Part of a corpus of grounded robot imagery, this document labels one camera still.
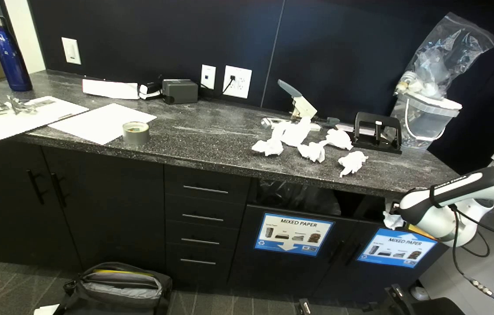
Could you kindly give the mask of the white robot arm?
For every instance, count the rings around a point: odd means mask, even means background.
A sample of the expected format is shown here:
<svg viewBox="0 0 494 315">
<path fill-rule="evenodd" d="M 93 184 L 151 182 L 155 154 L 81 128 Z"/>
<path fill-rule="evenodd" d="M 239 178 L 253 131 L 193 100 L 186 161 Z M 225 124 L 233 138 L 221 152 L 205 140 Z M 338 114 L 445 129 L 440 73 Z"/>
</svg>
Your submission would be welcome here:
<svg viewBox="0 0 494 315">
<path fill-rule="evenodd" d="M 444 245 L 466 245 L 494 208 L 494 163 L 454 180 L 409 191 L 396 205 L 409 224 Z"/>
</svg>

